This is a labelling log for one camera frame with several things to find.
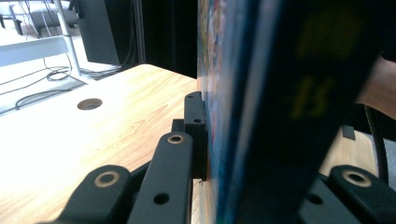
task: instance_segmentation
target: wooden table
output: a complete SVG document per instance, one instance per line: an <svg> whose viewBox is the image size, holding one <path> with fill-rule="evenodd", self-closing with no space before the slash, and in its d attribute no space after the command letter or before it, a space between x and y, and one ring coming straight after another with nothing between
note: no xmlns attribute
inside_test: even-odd
<svg viewBox="0 0 396 224"><path fill-rule="evenodd" d="M90 171L149 161L192 91L195 79L140 65L0 117L0 223L53 220ZM91 98L103 104L78 109Z"/></svg>

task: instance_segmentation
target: skin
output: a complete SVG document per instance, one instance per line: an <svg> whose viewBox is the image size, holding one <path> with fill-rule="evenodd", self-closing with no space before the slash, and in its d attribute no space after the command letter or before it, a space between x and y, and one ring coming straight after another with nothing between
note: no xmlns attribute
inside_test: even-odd
<svg viewBox="0 0 396 224"><path fill-rule="evenodd" d="M357 103L396 119L396 63L377 59Z"/></svg>

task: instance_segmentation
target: wooden tabletop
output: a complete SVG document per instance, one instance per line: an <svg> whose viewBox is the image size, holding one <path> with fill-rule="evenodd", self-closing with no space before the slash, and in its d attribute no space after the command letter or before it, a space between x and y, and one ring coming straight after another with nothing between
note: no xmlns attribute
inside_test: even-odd
<svg viewBox="0 0 396 224"><path fill-rule="evenodd" d="M0 117L0 223L53 220L90 171L149 161L193 91L195 79L140 65ZM86 99L103 103L78 109Z"/></svg>

